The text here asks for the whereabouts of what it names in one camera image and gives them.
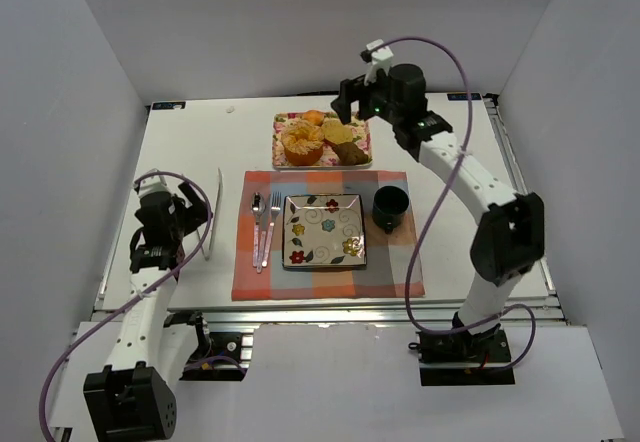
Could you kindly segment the yellow bread slice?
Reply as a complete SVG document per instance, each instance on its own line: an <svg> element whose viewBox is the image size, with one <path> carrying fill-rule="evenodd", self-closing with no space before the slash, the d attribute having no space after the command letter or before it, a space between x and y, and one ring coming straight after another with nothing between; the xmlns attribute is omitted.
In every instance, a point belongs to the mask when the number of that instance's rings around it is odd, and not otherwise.
<svg viewBox="0 0 640 442"><path fill-rule="evenodd" d="M339 119L326 119L321 126L324 141L331 147L353 141L353 133L349 125Z"/></svg>

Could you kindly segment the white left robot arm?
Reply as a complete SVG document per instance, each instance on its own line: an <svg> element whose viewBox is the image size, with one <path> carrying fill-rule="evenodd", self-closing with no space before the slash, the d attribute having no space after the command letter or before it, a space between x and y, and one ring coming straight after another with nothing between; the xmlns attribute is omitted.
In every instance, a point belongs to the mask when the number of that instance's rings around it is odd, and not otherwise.
<svg viewBox="0 0 640 442"><path fill-rule="evenodd" d="M177 425L174 394L184 367L202 355L201 315L171 314L181 269L194 257L184 240L206 238L214 211L204 191L184 176L172 191L166 171L134 184L140 226L129 244L130 296L120 332L104 367L86 376L83 395L100 441L168 440Z"/></svg>

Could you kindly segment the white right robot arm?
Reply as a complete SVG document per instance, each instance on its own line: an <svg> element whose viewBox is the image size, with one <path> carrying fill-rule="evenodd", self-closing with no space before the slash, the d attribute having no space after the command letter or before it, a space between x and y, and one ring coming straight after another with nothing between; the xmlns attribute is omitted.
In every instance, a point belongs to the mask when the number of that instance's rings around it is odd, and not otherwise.
<svg viewBox="0 0 640 442"><path fill-rule="evenodd" d="M522 277L545 252L544 203L534 192L521 194L494 177L469 154L451 124L428 107L422 70L413 64L380 69L341 81L331 107L346 120L351 106L368 120L388 122L398 145L454 193L476 223L470 248L475 269L468 295L455 313L449 334L491 334Z"/></svg>

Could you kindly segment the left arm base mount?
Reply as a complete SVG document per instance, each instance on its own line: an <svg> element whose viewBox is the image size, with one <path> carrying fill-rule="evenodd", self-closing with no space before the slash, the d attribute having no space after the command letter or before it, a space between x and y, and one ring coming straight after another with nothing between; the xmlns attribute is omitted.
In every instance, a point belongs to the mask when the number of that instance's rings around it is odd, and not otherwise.
<svg viewBox="0 0 640 442"><path fill-rule="evenodd" d="M192 327L197 337L196 350L187 361L187 364L197 364L197 367L187 369L181 381L240 382L244 379L245 369L239 368L243 342L240 332L211 330L200 311L170 313L164 321L165 328L178 325Z"/></svg>

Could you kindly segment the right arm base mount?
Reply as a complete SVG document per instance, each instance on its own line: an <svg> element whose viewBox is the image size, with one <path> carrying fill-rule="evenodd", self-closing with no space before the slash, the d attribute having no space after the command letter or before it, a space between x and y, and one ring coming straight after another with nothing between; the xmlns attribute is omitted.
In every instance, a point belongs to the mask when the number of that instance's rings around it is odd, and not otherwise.
<svg viewBox="0 0 640 442"><path fill-rule="evenodd" d="M436 336L424 332L408 344L418 358L423 387L508 386L515 384L505 331Z"/></svg>

